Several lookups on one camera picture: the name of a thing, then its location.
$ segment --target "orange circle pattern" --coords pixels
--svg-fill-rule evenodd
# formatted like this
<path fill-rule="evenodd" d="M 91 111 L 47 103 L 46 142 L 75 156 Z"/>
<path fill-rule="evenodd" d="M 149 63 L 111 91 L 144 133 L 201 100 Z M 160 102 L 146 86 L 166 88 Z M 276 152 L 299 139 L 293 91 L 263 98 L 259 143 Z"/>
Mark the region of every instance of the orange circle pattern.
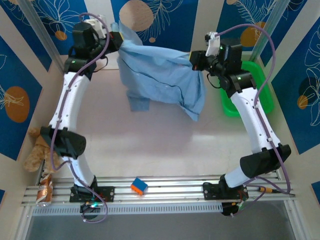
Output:
<path fill-rule="evenodd" d="M 264 21 L 260 21 L 260 22 L 257 22 L 255 25 L 257 25 L 260 28 L 264 28 L 265 24 L 266 23 Z M 241 40 L 242 46 L 253 47 L 256 44 L 261 32 L 257 30 L 257 33 L 258 33 L 258 37 L 256 36 L 256 29 L 254 27 L 252 26 L 247 27 L 241 34 L 240 40 Z"/>
<path fill-rule="evenodd" d="M 29 114 L 30 102 L 27 92 L 19 86 L 12 86 L 7 91 L 6 94 L 11 95 L 14 98 L 23 98 L 20 103 L 15 104 L 14 102 L 9 102 L 5 105 L 5 112 L 7 116 L 16 123 L 23 123 Z"/>
<path fill-rule="evenodd" d="M 56 31 L 54 35 L 60 41 L 64 41 L 67 39 L 67 34 L 65 34 L 63 31 L 60 31 L 60 30 Z"/>
<path fill-rule="evenodd" d="M 305 109 L 308 106 L 308 98 L 304 95 L 301 95 L 297 101 L 298 108 Z"/>

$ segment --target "black bracket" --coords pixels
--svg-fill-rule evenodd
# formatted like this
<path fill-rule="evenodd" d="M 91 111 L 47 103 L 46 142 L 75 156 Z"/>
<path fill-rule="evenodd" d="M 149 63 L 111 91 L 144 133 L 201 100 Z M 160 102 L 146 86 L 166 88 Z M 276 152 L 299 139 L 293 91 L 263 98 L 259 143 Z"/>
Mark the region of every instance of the black bracket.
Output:
<path fill-rule="evenodd" d="M 51 126 L 42 126 L 40 134 L 45 142 L 50 146 L 54 135 L 54 129 Z M 68 131 L 66 127 L 58 130 L 54 141 L 54 150 L 59 156 L 71 157 L 77 159 L 86 149 L 86 138 L 80 134 Z"/>
<path fill-rule="evenodd" d="M 291 154 L 289 145 L 281 145 L 276 148 L 285 162 Z M 281 167 L 278 157 L 273 149 L 262 149 L 261 152 L 243 156 L 240 159 L 240 167 L 243 173 L 250 179 L 261 174 L 267 174 Z"/>
<path fill-rule="evenodd" d="M 98 186 L 97 178 L 94 177 L 90 189 L 95 191 L 102 197 L 105 202 L 113 203 L 115 197 L 115 187 L 114 186 Z M 86 203 L 86 202 L 97 202 L 101 203 L 98 197 L 93 196 L 93 194 L 88 191 L 83 186 L 74 185 L 71 188 L 70 193 L 70 203 Z"/>
<path fill-rule="evenodd" d="M 101 209 L 99 207 L 92 207 L 86 203 L 80 206 L 80 213 L 81 214 L 91 214 L 91 213 L 100 213 Z M 85 219 L 92 220 L 95 219 L 98 215 L 86 215 Z"/>
<path fill-rule="evenodd" d="M 249 198 L 248 190 L 245 186 L 240 185 L 234 188 L 228 187 L 225 175 L 220 177 L 218 184 L 204 182 L 202 185 L 204 200 L 230 200 L 222 203 L 222 214 L 230 216 L 239 210 L 239 202 L 246 201 Z"/>
<path fill-rule="evenodd" d="M 217 56 L 206 56 L 206 51 L 192 51 L 189 61 L 192 70 L 206 70 L 219 78 L 220 86 L 228 98 L 243 89 L 256 88 L 257 84 L 249 71 L 242 70 L 242 45 L 238 38 L 222 39 Z"/>
<path fill-rule="evenodd" d="M 204 182 L 202 185 L 204 200 L 238 200 L 245 201 L 248 199 L 248 190 L 243 185 L 228 188 L 227 191 L 223 191 L 221 184 L 212 184 L 210 182 Z"/>
<path fill-rule="evenodd" d="M 74 45 L 69 49 L 68 59 L 64 63 L 65 73 L 78 72 L 104 50 L 107 41 L 106 38 L 99 38 L 93 27 L 86 22 L 79 22 L 73 26 L 72 37 Z M 110 32 L 109 37 L 109 45 L 100 57 L 101 59 L 106 58 L 109 53 L 118 51 L 123 42 L 123 37 L 119 32 Z M 85 75 L 91 80 L 96 66 L 96 63 L 91 64 L 80 75 Z"/>

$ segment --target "orange block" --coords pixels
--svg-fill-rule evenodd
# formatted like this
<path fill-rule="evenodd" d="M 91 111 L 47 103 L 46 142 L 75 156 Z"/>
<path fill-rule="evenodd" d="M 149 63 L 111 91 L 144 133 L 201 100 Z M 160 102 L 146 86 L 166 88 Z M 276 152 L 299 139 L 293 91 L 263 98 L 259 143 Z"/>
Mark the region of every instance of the orange block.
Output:
<path fill-rule="evenodd" d="M 143 195 L 144 194 L 144 192 L 143 191 L 141 191 L 139 188 L 137 188 L 135 185 L 133 185 L 133 184 L 131 184 L 131 189 L 133 190 L 133 191 L 135 191 L 135 192 L 137 192 L 139 195 Z"/>

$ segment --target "metal base plate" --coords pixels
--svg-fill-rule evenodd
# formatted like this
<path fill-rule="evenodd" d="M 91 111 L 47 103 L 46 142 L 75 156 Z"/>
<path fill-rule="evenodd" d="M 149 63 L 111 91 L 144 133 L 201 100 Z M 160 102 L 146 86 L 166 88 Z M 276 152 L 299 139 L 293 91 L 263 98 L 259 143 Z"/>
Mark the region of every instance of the metal base plate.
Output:
<path fill-rule="evenodd" d="M 276 173 L 265 174 L 262 177 L 267 178 L 271 182 L 276 182 L 282 189 L 287 187 L 286 181 L 278 180 Z M 168 204 L 168 203 L 201 203 L 205 202 L 203 183 L 209 182 L 218 184 L 220 175 L 207 176 L 163 176 L 163 177 L 141 177 L 140 179 L 148 184 L 148 189 L 144 195 L 140 196 L 131 189 L 131 184 L 136 177 L 97 177 L 98 186 L 114 186 L 114 203 L 119 204 Z M 70 188 L 74 185 L 74 179 L 54 178 L 53 179 L 53 197 L 52 204 L 73 204 L 69 203 Z M 272 188 L 270 184 L 266 184 L 262 180 L 255 180 L 250 185 L 265 186 Z M 28 186 L 23 200 L 22 206 L 36 206 L 38 194 L 38 186 Z M 257 198 L 261 192 L 257 191 L 258 187 L 248 186 L 248 194 L 252 201 Z M 264 201 L 276 200 L 294 200 L 296 197 L 266 193 L 263 195 Z M 219 203 L 230 203 L 230 200 L 213 200 Z"/>
<path fill-rule="evenodd" d="M 96 199 L 92 199 L 91 196 L 83 196 L 74 194 L 76 191 L 74 187 L 71 188 L 71 194 L 70 194 L 70 203 L 85 203 L 85 202 L 101 202 L 99 198 L 96 197 Z M 104 200 L 107 203 L 113 203 L 114 202 L 114 195 L 115 195 L 115 187 L 114 186 L 98 186 L 97 187 L 97 193 L 104 198 Z"/>

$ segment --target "ventilation grille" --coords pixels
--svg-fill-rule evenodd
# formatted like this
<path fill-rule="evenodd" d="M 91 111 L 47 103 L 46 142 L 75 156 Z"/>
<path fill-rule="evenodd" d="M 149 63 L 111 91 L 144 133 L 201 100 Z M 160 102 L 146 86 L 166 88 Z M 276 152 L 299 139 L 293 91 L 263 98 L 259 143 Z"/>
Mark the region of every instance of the ventilation grille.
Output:
<path fill-rule="evenodd" d="M 110 204 L 109 215 L 128 214 L 183 214 L 183 213 L 221 213 L 222 204 L 218 202 L 204 203 L 177 203 L 177 204 Z M 106 212 L 105 208 L 96 209 L 86 215 L 100 215 Z M 79 206 L 49 206 L 36 207 L 32 216 L 73 216 L 80 214 Z"/>

